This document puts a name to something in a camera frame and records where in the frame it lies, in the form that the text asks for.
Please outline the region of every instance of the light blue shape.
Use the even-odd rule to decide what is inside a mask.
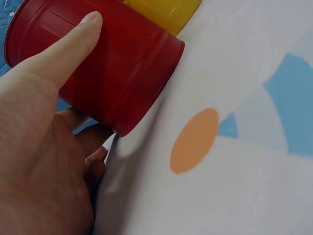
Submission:
[[[220,123],[219,135],[224,137],[238,138],[238,130],[234,113]]]
[[[263,86],[234,111],[234,116],[241,140],[288,153],[282,122]]]
[[[313,157],[313,69],[287,54],[264,87],[279,113],[289,153]]]

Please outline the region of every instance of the blue fabric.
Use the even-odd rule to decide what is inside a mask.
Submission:
[[[10,25],[10,22],[12,20],[12,15],[20,4],[22,3],[22,0],[0,0],[0,76],[3,76],[5,73],[7,73],[10,70],[10,67],[6,65],[5,59],[4,59],[4,40],[5,35],[8,30],[8,27]],[[59,99],[57,111],[67,109],[69,105],[65,103],[63,100]],[[87,126],[95,124],[96,121],[92,120],[88,122],[86,125],[84,125],[82,128],[80,128],[77,132],[82,130],[83,128],[86,128]]]

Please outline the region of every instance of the red cup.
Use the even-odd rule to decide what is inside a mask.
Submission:
[[[125,136],[154,103],[177,66],[184,42],[118,0],[24,0],[8,29],[11,67],[99,11],[99,43],[60,90],[60,97]]]

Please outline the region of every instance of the yellow cup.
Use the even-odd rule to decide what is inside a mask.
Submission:
[[[171,34],[177,36],[196,12],[202,0],[124,0]]]

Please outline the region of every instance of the finger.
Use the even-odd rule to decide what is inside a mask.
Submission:
[[[84,176],[90,195],[92,195],[98,188],[105,171],[106,165],[102,160],[95,160],[90,164]]]
[[[82,145],[86,153],[86,157],[88,157],[100,148],[112,134],[113,132],[108,128],[102,126],[101,124],[96,124],[87,127],[78,133],[76,138]]]
[[[90,119],[88,115],[78,111],[73,107],[57,112],[56,115],[59,115],[64,120],[71,131],[77,130]]]
[[[87,172],[90,164],[95,161],[95,160],[101,160],[104,161],[106,156],[108,154],[108,151],[105,147],[101,146],[98,148],[97,151],[95,151],[93,154],[91,154],[89,157],[85,159],[85,167],[84,167],[84,172]]]
[[[46,78],[59,90],[95,48],[102,23],[99,12],[89,13],[68,35],[17,65],[16,70]]]

